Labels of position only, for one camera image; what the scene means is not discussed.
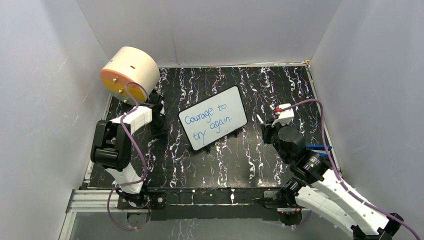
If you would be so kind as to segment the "blue and white marker pen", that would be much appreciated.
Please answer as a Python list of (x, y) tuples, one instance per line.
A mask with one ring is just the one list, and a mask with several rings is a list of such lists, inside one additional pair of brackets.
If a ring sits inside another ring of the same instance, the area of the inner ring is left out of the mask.
[(258, 119), (258, 121), (259, 121), (259, 123), (261, 125), (264, 125), (265, 124), (264, 121), (263, 121), (263, 119), (258, 114), (256, 115), (256, 117), (257, 117), (257, 119)]

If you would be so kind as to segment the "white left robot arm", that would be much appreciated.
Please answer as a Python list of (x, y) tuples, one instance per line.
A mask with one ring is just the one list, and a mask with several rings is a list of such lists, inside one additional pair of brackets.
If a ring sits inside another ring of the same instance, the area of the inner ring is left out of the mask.
[(137, 208), (144, 208), (150, 200), (144, 186), (147, 175), (137, 174), (131, 164), (133, 134), (146, 125), (150, 125), (155, 139), (168, 140), (170, 130), (165, 116), (165, 98), (157, 92), (117, 118), (98, 121), (90, 152), (91, 161), (114, 177), (114, 191)]

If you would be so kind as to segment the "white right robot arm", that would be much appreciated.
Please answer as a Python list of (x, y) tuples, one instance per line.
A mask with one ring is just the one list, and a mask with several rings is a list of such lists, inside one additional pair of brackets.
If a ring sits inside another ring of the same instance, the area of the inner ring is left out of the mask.
[(391, 240), (403, 218), (379, 213), (351, 195), (355, 190), (336, 177), (329, 158), (306, 145), (295, 128), (267, 120), (260, 125), (262, 139), (271, 144), (294, 173), (272, 198), (273, 202), (300, 205), (344, 231), (353, 240)]

